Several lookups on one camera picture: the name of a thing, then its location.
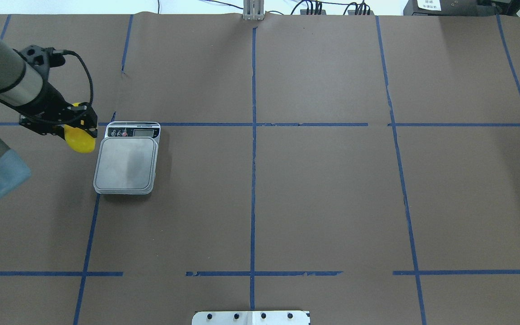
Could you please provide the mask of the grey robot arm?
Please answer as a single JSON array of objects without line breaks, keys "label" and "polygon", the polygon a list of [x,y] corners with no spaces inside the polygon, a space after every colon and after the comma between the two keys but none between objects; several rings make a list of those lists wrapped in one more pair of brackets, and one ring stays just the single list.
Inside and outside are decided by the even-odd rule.
[{"label": "grey robot arm", "polygon": [[[93,152],[98,135],[98,117],[94,111],[91,74],[83,58],[71,49],[87,29],[78,27],[82,18],[21,17],[26,48],[17,50],[4,41],[5,23],[0,33],[0,107],[8,107],[19,118],[17,124],[39,135],[62,138],[72,150]],[[66,101],[49,81],[52,68],[65,64],[65,56],[77,58],[89,84],[89,100]],[[0,138],[0,199],[12,193],[31,176],[31,169],[19,154]]]}]

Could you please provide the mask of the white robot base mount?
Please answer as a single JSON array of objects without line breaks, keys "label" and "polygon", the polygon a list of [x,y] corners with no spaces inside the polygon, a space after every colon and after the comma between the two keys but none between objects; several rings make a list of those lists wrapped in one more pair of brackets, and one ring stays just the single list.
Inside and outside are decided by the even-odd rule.
[{"label": "white robot base mount", "polygon": [[202,311],[192,325],[310,325],[309,311]]}]

